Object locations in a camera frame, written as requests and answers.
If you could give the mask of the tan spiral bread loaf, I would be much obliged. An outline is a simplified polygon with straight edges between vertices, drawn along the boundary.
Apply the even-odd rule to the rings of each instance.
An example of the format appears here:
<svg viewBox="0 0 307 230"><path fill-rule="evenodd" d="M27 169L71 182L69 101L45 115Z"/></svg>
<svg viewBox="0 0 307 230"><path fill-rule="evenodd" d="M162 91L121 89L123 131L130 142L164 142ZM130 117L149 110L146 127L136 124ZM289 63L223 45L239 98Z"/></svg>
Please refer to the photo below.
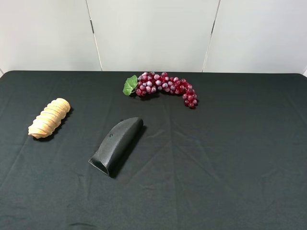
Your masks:
<svg viewBox="0 0 307 230"><path fill-rule="evenodd" d="M28 127L28 135L36 139L52 135L70 109L70 104L63 98L51 101Z"/></svg>

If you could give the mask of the red artificial grape bunch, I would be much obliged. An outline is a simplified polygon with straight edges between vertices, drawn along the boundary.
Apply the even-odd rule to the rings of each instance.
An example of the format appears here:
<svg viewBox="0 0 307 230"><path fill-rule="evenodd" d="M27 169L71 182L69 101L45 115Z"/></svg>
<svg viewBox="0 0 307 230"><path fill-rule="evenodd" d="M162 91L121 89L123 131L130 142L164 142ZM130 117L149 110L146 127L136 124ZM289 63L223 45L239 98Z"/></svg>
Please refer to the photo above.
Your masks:
<svg viewBox="0 0 307 230"><path fill-rule="evenodd" d="M181 96L184 105L190 109L195 109L199 103L192 84L184 78L170 77L167 72L157 74L150 71L144 72L140 76L133 75L126 79L123 87L123 93L126 96L136 94L139 97L144 97L157 92Z"/></svg>

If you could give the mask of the black curved plastic cover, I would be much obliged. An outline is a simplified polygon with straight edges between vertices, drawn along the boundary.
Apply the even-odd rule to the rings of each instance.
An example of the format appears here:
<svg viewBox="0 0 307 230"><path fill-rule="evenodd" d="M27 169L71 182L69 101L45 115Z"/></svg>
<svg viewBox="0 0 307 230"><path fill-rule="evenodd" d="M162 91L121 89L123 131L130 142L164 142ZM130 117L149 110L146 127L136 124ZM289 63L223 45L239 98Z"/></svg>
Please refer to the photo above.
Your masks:
<svg viewBox="0 0 307 230"><path fill-rule="evenodd" d="M124 156L126 148L134 141L142 127L143 120L139 117L119 122L109 131L98 150L88 162L109 176Z"/></svg>

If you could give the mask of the black tablecloth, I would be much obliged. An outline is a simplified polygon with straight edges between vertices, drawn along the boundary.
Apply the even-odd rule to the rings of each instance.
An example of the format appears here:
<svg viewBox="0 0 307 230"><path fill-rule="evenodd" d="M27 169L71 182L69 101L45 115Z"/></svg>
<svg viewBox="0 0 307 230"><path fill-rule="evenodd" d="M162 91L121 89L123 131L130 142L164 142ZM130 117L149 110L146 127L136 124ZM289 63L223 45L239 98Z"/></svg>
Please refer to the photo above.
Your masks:
<svg viewBox="0 0 307 230"><path fill-rule="evenodd" d="M180 96L122 92L130 72L10 71L0 79L3 230L304 230L307 79L177 73ZM53 100L52 135L28 127ZM143 127L112 173L88 161L119 122Z"/></svg>

